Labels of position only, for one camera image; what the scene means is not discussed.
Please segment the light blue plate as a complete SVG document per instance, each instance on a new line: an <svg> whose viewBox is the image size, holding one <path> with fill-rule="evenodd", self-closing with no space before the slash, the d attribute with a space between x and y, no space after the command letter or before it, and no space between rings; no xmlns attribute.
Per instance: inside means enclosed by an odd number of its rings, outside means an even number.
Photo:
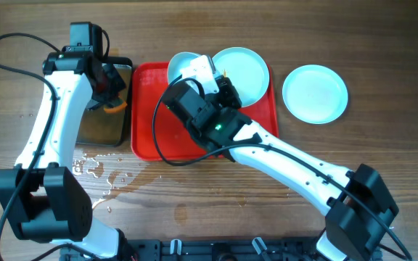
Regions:
<svg viewBox="0 0 418 261"><path fill-rule="evenodd" d="M284 80L282 99L297 119L314 125L339 118L348 106L348 89L344 80L322 65L303 65Z"/></svg>
<svg viewBox="0 0 418 261"><path fill-rule="evenodd" d="M167 68L167 80L168 83L171 83L173 80L175 80L178 76L181 75L180 70L188 67L190 65L190 62L193 59L196 59L200 57L200 54L196 54L193 52L183 51L179 52L178 54L175 54L170 62L168 63Z"/></svg>
<svg viewBox="0 0 418 261"><path fill-rule="evenodd" d="M242 107L258 102L266 93L270 75L263 58L251 49L230 47L213 57L216 69L229 78L237 90Z"/></svg>

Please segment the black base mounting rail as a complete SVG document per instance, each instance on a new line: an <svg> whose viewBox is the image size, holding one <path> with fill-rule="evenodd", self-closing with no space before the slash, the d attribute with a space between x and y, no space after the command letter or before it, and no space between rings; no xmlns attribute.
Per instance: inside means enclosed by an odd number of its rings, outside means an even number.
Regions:
<svg viewBox="0 0 418 261"><path fill-rule="evenodd" d="M133 260L324 260L315 251L314 237L289 237L265 240L258 249L252 240L179 241L130 240Z"/></svg>

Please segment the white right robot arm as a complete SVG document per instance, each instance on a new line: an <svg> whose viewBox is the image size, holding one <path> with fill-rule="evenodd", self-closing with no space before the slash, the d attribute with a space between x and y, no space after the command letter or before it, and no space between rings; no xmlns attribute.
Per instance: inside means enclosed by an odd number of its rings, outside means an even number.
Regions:
<svg viewBox="0 0 418 261"><path fill-rule="evenodd" d="M326 163L281 141L239 111L240 100L228 78L207 91L189 79L184 127L208 156L259 170L309 201L324 217L317 251L329 260L370 260L399 212L381 175L362 164L356 170Z"/></svg>

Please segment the red serving tray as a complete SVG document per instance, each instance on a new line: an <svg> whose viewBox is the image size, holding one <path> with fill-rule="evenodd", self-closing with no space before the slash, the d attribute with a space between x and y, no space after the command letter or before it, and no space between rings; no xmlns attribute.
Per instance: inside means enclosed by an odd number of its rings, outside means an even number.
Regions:
<svg viewBox="0 0 418 261"><path fill-rule="evenodd" d="M133 74L131 102L131 148L144 161L160 161L152 132L163 155L169 160L190 160L205 151L191 140L178 118L161 104L156 122L152 121L158 99L168 87L167 62L139 65Z"/></svg>

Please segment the black water tray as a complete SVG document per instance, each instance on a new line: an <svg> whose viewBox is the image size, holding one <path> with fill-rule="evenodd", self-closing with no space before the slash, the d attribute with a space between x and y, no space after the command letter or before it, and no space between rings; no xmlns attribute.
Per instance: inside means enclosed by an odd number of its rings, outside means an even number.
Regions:
<svg viewBox="0 0 418 261"><path fill-rule="evenodd" d="M131 120L133 62L126 57L108 57L104 64L113 64L124 80L126 87L119 94L128 106L122 112L115 114L107 114L102 107L96 110L85 110L76 140L77 144L118 146L128 135Z"/></svg>

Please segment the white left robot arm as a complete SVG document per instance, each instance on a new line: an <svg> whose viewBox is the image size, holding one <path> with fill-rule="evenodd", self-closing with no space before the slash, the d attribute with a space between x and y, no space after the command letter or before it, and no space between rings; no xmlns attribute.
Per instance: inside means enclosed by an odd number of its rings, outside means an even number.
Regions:
<svg viewBox="0 0 418 261"><path fill-rule="evenodd" d="M98 59L90 51L51 53L43 64L44 96L25 148L11 169L0 169L2 220L19 240L74 249L93 260L132 260L123 232L93 216L89 195L72 173L73 152L90 103L118 98L125 57Z"/></svg>

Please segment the orange sponge with green scourer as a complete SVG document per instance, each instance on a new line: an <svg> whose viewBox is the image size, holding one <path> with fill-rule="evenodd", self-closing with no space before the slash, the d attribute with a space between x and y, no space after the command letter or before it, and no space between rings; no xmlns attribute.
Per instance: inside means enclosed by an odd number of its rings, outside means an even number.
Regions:
<svg viewBox="0 0 418 261"><path fill-rule="evenodd" d="M115 99L109 101L104 105L103 110L107 114L115 114L122 112L128 106L127 102L121 99L120 97L116 97Z"/></svg>

